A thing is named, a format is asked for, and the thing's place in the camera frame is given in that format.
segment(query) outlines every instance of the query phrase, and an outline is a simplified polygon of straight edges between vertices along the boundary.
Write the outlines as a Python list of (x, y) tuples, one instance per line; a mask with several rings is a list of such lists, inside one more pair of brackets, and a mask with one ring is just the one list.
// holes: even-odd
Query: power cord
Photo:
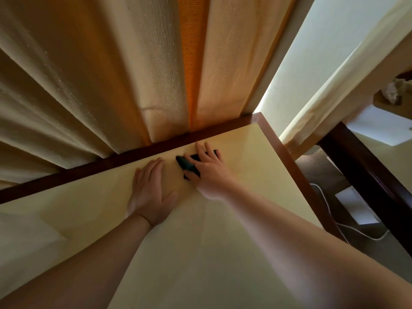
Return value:
[[(310, 185), (313, 185), (313, 186), (317, 187), (317, 188), (319, 189), (319, 191), (321, 191), (323, 200), (325, 201), (326, 206), (327, 206), (327, 211), (329, 211), (330, 215), (332, 216), (332, 213), (330, 212), (329, 203), (327, 202), (326, 197), (325, 197), (325, 194), (323, 193), (323, 190), (321, 189), (321, 187), (320, 187), (319, 185), (315, 184), (315, 183), (310, 183)], [(389, 230), (386, 230), (386, 232), (384, 233), (384, 235), (382, 235), (381, 237), (378, 237), (378, 238), (376, 239), (376, 238), (370, 237), (369, 235), (366, 235), (365, 233), (363, 233), (363, 232), (359, 231), (358, 229), (356, 229), (356, 228), (354, 228), (354, 227), (351, 227), (351, 226), (349, 226), (349, 225), (342, 224), (342, 223), (338, 223), (338, 222), (336, 222), (336, 221), (335, 221), (335, 223), (336, 223), (337, 225), (342, 226), (342, 227), (346, 227), (346, 228), (350, 228), (350, 229), (352, 229), (352, 230), (355, 230), (356, 232), (358, 232), (358, 233), (362, 234), (363, 236), (367, 237), (368, 239), (371, 239), (371, 240), (374, 240), (374, 241), (380, 241), (381, 239), (383, 239), (383, 238), (386, 236), (386, 234), (389, 233)]]

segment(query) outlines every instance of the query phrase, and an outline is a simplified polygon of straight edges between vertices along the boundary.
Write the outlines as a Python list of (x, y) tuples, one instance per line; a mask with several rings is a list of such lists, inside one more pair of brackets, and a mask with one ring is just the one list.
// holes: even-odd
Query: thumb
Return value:
[(172, 191), (162, 200), (163, 206), (167, 207), (169, 209), (169, 212), (172, 211), (173, 208), (175, 208), (178, 196), (178, 192)]
[(184, 175), (187, 176), (188, 179), (189, 179), (190, 181), (192, 181), (195, 185), (198, 184), (200, 178), (198, 177), (197, 174), (193, 173), (192, 171), (187, 171), (187, 170), (184, 170), (183, 173), (184, 173)]

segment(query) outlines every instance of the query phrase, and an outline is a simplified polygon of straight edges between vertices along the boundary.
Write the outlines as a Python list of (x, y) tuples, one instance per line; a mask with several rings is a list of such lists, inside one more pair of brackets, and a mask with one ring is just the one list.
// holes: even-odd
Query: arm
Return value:
[(177, 193), (162, 199), (164, 162), (137, 169), (128, 218), (82, 250), (0, 300), (3, 308), (107, 308), (139, 245), (173, 209)]
[(412, 286), (350, 245), (241, 186), (217, 151), (196, 143), (204, 197), (230, 206), (280, 279), (307, 308), (411, 308)]

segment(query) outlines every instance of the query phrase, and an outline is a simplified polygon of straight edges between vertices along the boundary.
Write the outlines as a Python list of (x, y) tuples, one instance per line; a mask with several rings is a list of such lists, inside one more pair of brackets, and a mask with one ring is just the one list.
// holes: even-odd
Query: curtain fold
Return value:
[(240, 115), (295, 0), (0, 0), (0, 189)]
[(412, 65), (411, 31), (412, 0), (399, 0), (279, 137), (295, 159)]

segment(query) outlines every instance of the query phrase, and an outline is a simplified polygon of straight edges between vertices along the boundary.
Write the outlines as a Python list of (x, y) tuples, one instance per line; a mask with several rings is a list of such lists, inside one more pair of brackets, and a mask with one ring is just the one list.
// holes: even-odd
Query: person's left hand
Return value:
[(177, 192), (162, 196), (162, 170), (164, 160), (149, 161), (143, 169), (136, 169), (133, 191), (127, 204), (127, 216), (139, 215), (152, 227), (162, 223), (173, 210), (178, 198)]

